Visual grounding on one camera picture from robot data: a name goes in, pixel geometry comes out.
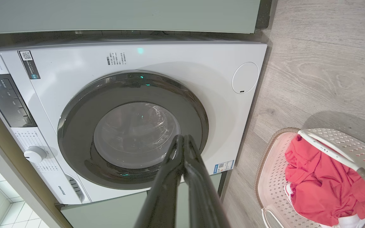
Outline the blue energy label sticker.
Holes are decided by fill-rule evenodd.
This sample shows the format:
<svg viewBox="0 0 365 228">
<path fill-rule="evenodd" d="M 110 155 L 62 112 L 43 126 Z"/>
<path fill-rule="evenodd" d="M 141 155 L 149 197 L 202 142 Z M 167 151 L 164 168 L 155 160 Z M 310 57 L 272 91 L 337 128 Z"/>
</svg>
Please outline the blue energy label sticker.
<svg viewBox="0 0 365 228">
<path fill-rule="evenodd" d="M 223 163 L 220 163 L 220 164 L 216 164 L 214 166 L 213 174 L 217 174 L 217 173 L 220 173 L 220 172 L 225 172 L 225 171 L 229 171 L 229 170 L 233 169 L 234 163 L 235 163 L 235 160 L 231 160 L 231 161 L 228 161 L 228 162 L 223 162 Z"/>
</svg>

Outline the black washer control panel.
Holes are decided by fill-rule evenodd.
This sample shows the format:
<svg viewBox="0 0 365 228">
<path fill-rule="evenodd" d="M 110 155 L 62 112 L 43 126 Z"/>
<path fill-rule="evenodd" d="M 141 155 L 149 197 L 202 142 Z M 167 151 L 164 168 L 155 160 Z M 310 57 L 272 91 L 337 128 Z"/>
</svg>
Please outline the black washer control panel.
<svg viewBox="0 0 365 228">
<path fill-rule="evenodd" d="M 0 112 L 9 127 L 37 127 L 10 74 L 0 74 Z"/>
</svg>

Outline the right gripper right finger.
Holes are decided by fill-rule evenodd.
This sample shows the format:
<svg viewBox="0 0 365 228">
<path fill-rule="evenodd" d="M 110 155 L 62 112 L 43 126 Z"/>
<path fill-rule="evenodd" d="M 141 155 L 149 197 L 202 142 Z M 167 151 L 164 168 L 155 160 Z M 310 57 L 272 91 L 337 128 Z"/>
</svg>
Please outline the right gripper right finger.
<svg viewBox="0 0 365 228">
<path fill-rule="evenodd" d="M 231 228 L 193 137 L 185 135 L 183 139 L 183 176 L 189 187 L 190 228 Z"/>
</svg>

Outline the grey brown countertop edge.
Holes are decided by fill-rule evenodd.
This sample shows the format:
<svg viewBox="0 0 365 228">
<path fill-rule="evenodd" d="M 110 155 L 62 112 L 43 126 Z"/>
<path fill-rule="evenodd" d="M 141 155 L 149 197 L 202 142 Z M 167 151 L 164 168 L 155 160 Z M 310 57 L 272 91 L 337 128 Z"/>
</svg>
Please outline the grey brown countertop edge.
<svg viewBox="0 0 365 228">
<path fill-rule="evenodd" d="M 50 228 L 73 228 L 56 208 L 56 198 L 0 118 L 0 173 Z"/>
</svg>

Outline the black QR code sticker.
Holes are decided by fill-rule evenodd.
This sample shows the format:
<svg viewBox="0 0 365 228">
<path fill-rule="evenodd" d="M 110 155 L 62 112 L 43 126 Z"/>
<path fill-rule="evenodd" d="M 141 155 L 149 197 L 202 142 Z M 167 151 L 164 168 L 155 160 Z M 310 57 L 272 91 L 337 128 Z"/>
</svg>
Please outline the black QR code sticker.
<svg viewBox="0 0 365 228">
<path fill-rule="evenodd" d="M 40 74 L 33 60 L 31 51 L 18 51 L 19 57 L 22 60 L 23 66 L 27 72 L 29 79 L 40 79 Z"/>
</svg>

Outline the white front-load washing machine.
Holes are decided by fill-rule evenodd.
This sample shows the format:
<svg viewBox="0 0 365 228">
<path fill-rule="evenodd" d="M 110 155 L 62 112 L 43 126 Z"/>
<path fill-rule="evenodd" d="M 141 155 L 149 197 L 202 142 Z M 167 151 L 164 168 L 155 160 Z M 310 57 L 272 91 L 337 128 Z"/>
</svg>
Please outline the white front-load washing machine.
<svg viewBox="0 0 365 228">
<path fill-rule="evenodd" d="M 84 179 L 66 162 L 58 144 L 62 112 L 88 84 L 123 71 L 151 71 L 174 79 L 203 104 L 209 133 L 201 153 L 207 172 L 236 160 L 255 87 L 235 93 L 232 78 L 246 62 L 263 65 L 267 45 L 248 41 L 199 40 L 72 40 L 0 48 L 0 74 L 10 74 L 37 127 L 9 127 L 24 153 L 30 146 L 47 157 L 31 163 L 58 202 L 77 205 L 128 196 L 149 188 L 120 190 Z M 18 51 L 31 51 L 40 79 L 29 79 Z"/>
</svg>

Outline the dark round washer door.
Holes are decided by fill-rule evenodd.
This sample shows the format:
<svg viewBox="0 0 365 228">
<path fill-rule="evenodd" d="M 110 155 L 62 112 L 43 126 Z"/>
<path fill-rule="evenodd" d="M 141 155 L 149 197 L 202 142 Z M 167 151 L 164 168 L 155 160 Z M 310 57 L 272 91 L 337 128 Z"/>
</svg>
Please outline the dark round washer door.
<svg viewBox="0 0 365 228">
<path fill-rule="evenodd" d="M 78 175 L 113 189 L 149 188 L 176 135 L 200 151 L 207 112 L 180 82 L 151 71 L 123 71 L 85 86 L 64 108 L 60 152 Z"/>
</svg>

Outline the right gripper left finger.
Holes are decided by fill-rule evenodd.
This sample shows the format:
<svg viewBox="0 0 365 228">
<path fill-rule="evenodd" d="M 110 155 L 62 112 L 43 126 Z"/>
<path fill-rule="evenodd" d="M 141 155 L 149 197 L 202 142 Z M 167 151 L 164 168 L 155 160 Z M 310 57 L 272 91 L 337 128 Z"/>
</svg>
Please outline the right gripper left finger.
<svg viewBox="0 0 365 228">
<path fill-rule="evenodd" d="M 184 173 L 184 137 L 173 138 L 134 228 L 174 228 L 178 186 Z"/>
</svg>

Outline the white washer control knob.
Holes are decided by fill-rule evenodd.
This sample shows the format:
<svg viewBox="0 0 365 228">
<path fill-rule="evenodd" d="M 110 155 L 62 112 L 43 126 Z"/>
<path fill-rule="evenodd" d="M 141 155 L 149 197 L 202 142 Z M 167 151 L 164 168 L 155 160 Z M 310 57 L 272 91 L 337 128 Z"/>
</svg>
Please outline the white washer control knob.
<svg viewBox="0 0 365 228">
<path fill-rule="evenodd" d="M 28 149 L 25 150 L 23 154 L 24 157 L 32 163 L 40 163 L 47 157 L 45 150 L 38 146 L 28 147 Z"/>
</svg>

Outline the white perforated laundry basket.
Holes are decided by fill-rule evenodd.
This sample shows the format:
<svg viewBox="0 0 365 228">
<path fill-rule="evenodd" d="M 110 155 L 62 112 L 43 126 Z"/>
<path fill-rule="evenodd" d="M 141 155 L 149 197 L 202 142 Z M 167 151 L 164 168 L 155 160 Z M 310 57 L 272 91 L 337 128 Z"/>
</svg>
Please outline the white perforated laundry basket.
<svg viewBox="0 0 365 228">
<path fill-rule="evenodd" d="M 299 215 L 285 194 L 285 151 L 290 141 L 300 135 L 311 145 L 331 158 L 350 167 L 365 181 L 365 142 L 335 129 L 284 128 L 277 131 L 268 143 L 263 163 L 258 171 L 256 193 L 266 228 L 270 214 L 280 228 L 322 228 L 320 224 Z"/>
</svg>

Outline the round white filter cover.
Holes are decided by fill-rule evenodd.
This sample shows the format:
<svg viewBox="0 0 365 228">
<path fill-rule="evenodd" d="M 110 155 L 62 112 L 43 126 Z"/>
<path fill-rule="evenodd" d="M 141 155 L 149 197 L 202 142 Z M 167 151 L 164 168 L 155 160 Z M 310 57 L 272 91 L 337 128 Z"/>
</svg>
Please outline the round white filter cover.
<svg viewBox="0 0 365 228">
<path fill-rule="evenodd" d="M 235 93 L 247 93 L 257 84 L 259 68 L 253 62 L 246 62 L 236 69 L 232 78 L 232 88 Z"/>
</svg>

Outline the red garment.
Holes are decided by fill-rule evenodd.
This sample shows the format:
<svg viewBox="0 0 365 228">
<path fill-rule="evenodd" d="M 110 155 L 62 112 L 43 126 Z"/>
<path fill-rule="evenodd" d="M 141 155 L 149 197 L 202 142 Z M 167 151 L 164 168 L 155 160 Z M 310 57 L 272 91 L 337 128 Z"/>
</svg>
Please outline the red garment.
<svg viewBox="0 0 365 228">
<path fill-rule="evenodd" d="M 296 135 L 285 152 L 285 179 L 294 210 L 318 224 L 334 226 L 340 217 L 365 219 L 365 181 L 350 167 Z"/>
</svg>

